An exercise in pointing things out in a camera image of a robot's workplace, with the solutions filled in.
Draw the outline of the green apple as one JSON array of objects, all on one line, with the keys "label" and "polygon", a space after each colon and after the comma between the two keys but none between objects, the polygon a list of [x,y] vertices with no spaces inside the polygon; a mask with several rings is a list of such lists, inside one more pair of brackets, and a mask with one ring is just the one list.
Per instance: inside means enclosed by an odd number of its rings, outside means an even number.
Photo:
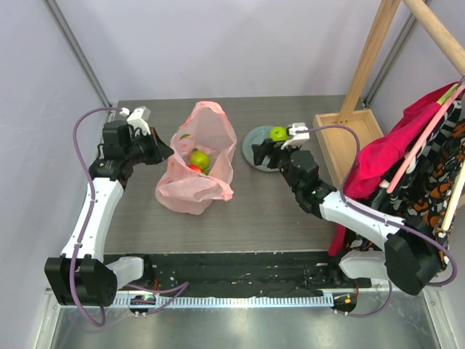
[{"label": "green apple", "polygon": [[269,132],[269,137],[273,142],[285,142],[289,138],[285,127],[273,127]]}]

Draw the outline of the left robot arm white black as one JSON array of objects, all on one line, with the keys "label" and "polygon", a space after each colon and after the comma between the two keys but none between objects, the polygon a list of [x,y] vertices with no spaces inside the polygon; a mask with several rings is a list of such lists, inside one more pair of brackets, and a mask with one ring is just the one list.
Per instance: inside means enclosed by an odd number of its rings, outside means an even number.
[{"label": "left robot arm white black", "polygon": [[155,280],[149,258],[121,257],[104,263],[105,240],[113,213],[138,164],[160,164],[173,150],[146,121],[112,121],[88,169],[91,181],[74,231],[59,257],[50,257],[44,272],[61,305],[107,307],[116,292],[132,283],[149,289]]}]

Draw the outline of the green pear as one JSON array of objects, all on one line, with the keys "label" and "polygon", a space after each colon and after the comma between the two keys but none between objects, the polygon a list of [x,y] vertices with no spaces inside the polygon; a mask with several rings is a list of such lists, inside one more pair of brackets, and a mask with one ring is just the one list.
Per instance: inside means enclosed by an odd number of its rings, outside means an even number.
[{"label": "green pear", "polygon": [[210,166],[210,158],[203,151],[193,151],[190,156],[190,163],[201,170],[205,170]]}]

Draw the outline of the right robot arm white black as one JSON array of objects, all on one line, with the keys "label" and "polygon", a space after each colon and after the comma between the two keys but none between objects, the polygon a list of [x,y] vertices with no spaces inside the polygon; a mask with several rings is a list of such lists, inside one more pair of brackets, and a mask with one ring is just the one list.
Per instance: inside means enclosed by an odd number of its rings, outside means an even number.
[{"label": "right robot arm white black", "polygon": [[417,295],[442,270],[439,245],[420,218],[404,220],[342,198],[340,191],[320,179],[310,151],[282,148],[270,138],[250,150],[254,166],[279,171],[304,212],[342,225],[374,244],[373,250],[351,248],[343,253],[328,269],[334,286],[346,286],[354,278],[376,278]]}]

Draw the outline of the pink plastic bag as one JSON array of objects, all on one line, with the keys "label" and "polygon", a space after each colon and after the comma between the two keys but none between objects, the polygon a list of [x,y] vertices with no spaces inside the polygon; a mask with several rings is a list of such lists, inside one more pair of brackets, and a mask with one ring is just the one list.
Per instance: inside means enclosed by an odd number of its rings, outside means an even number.
[{"label": "pink plastic bag", "polygon": [[[233,197],[235,130],[221,105],[212,101],[195,104],[190,116],[171,137],[166,172],[155,187],[158,202],[174,212],[202,214],[212,201]],[[210,158],[208,175],[188,168],[193,151]]]}]

